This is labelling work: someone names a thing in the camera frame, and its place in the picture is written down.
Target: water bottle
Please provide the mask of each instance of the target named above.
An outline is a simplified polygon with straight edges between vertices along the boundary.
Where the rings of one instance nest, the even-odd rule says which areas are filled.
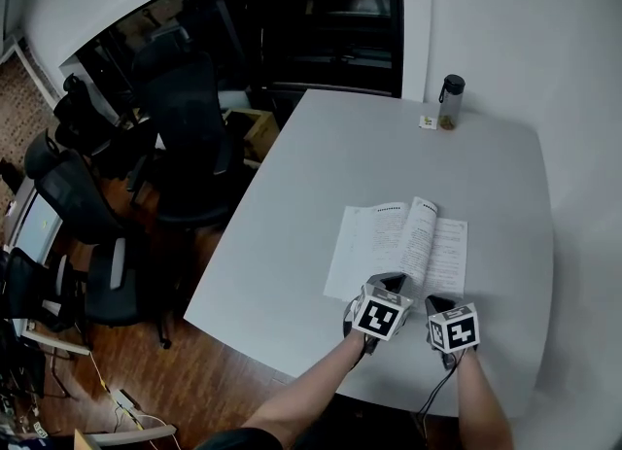
[[[463,92],[465,91],[465,79],[458,75],[448,75],[443,82],[438,101],[438,124],[445,130],[456,128],[460,108],[463,104]]]

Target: black cable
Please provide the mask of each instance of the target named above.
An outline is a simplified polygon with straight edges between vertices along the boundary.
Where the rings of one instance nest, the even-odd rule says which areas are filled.
[[[119,412],[118,412],[119,409],[120,407],[117,407],[115,409],[115,419],[117,420],[117,422],[115,423],[115,428],[113,429],[113,433],[117,432],[117,429],[119,428],[119,426],[121,425],[121,421],[123,420],[123,414],[121,415],[121,421],[119,420]]]
[[[463,353],[460,355],[460,358],[457,360],[456,360],[456,356],[453,353],[451,354],[454,357],[454,362],[455,362],[454,366],[450,370],[449,374],[447,374],[443,379],[441,379],[441,381],[432,390],[432,392],[430,393],[430,396],[428,397],[424,405],[421,407],[421,409],[419,410],[419,412],[417,412],[415,416],[415,420],[420,426],[419,431],[421,431],[421,427],[423,427],[422,433],[423,433],[423,437],[426,443],[426,447],[428,447],[428,432],[426,431],[426,417],[428,416],[428,411],[432,407],[432,404],[434,403],[434,400],[436,399],[436,396],[438,395],[438,392],[440,391],[440,389],[443,386],[445,386],[445,383],[449,381],[449,378],[454,374],[454,372],[456,372],[456,369],[458,369],[458,365],[460,365],[460,362],[462,361],[463,356],[465,355],[465,352],[466,350],[463,350]]]

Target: open book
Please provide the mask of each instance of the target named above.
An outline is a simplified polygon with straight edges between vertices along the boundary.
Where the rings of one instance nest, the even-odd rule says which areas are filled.
[[[433,203],[360,208],[347,206],[324,289],[326,296],[354,299],[369,277],[404,272],[413,289],[404,293],[425,311],[429,294],[462,297],[467,267],[467,223],[440,219]]]

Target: white table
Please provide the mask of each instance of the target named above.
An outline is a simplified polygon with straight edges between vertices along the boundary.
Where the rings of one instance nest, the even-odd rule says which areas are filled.
[[[240,352],[298,376],[341,339],[345,303],[323,296],[345,205],[411,202],[468,221],[466,299],[480,315],[485,371],[509,417],[536,382],[548,328],[553,230],[536,134],[463,114],[423,130],[429,105],[307,91],[247,190],[186,319]],[[418,410],[445,375],[424,316],[381,342],[339,393]],[[457,415],[455,379],[431,413]]]

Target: chair backrest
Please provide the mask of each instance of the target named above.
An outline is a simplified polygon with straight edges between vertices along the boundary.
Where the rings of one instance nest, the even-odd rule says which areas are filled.
[[[209,54],[167,33],[136,54],[132,76],[167,151],[218,150],[226,132]]]
[[[62,153],[42,132],[24,158],[26,175],[69,231],[85,244],[124,237],[126,228],[95,184],[84,159],[73,150]]]
[[[48,270],[20,248],[11,254],[2,252],[2,294],[0,317],[4,319],[34,318],[41,309],[46,287],[53,286]]]
[[[83,81],[72,74],[65,80],[63,88],[67,94],[54,108],[60,121],[56,140],[66,148],[90,156],[102,144],[116,137],[119,131],[92,105]]]

